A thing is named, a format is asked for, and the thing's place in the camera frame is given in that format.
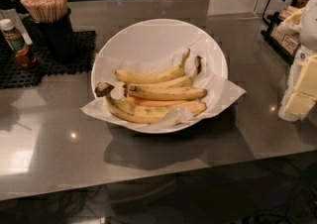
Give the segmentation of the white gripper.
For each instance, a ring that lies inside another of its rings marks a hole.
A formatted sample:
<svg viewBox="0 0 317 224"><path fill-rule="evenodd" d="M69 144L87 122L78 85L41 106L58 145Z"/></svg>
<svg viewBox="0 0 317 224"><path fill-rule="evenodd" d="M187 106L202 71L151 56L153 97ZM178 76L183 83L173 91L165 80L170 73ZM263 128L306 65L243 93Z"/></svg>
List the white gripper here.
<svg viewBox="0 0 317 224"><path fill-rule="evenodd" d="M309 0L304 8L297 9L282 21L277 30L282 34L298 34L300 43L317 50L317 0ZM303 64L285 108L296 116L306 116L317 102L317 56Z"/></svg>

